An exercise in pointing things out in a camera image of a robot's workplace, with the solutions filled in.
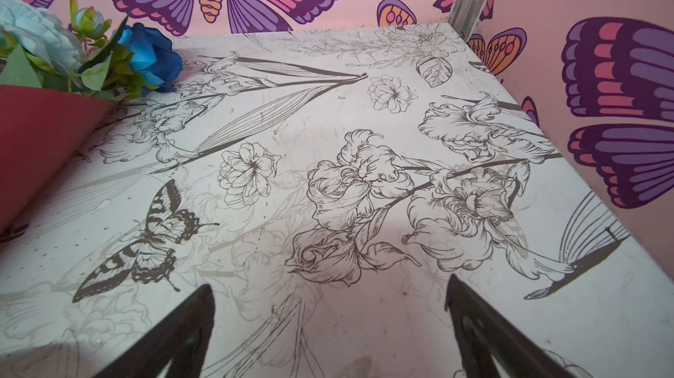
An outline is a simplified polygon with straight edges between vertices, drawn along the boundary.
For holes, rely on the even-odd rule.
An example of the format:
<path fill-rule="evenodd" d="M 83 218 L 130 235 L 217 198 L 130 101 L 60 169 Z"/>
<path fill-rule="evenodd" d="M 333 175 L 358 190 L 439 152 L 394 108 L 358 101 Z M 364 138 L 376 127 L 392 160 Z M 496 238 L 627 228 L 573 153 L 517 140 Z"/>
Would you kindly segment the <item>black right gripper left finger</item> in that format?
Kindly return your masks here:
<path fill-rule="evenodd" d="M 215 300 L 205 284 L 166 316 L 98 377 L 198 377 L 214 327 Z"/>

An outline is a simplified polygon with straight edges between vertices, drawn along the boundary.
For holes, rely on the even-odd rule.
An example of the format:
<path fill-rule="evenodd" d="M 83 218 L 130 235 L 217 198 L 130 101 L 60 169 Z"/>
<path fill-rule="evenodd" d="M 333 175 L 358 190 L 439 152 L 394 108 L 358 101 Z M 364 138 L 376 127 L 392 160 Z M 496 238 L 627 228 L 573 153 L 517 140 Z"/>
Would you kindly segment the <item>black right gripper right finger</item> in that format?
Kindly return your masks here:
<path fill-rule="evenodd" d="M 454 274 L 447 286 L 445 311 L 451 316 L 468 377 L 571 376 Z"/>

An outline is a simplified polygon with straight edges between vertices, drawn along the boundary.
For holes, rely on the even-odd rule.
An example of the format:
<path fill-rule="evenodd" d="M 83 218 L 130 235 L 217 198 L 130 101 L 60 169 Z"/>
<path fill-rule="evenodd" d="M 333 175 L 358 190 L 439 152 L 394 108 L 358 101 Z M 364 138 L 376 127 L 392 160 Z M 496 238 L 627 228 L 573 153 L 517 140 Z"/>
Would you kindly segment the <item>dark red wrapping paper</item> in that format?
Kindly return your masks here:
<path fill-rule="evenodd" d="M 2 230 L 116 106 L 74 93 L 1 86 Z"/>

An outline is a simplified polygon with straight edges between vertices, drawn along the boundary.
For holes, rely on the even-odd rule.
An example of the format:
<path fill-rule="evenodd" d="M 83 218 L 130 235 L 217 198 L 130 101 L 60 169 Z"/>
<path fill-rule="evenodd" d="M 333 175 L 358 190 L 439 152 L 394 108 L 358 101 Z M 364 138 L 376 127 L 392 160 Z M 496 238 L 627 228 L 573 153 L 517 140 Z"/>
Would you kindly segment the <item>blue fake rose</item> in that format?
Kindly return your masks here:
<path fill-rule="evenodd" d="M 173 83 L 183 71 L 184 62 L 168 37 L 157 28 L 135 23 L 125 26 L 119 44 L 133 53 L 131 68 L 142 75 L 152 91 L 173 92 Z"/>

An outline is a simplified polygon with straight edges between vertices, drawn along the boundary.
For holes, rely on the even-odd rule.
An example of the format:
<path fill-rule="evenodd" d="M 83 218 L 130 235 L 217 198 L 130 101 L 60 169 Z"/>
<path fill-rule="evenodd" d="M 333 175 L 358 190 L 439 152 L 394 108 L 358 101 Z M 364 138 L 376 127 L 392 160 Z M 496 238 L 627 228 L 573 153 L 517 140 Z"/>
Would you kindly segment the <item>white fake rose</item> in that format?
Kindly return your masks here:
<path fill-rule="evenodd" d="M 123 21 L 70 0 L 71 23 L 24 0 L 1 0 L 1 83 L 121 102 L 140 97 L 144 80 L 122 44 Z"/>

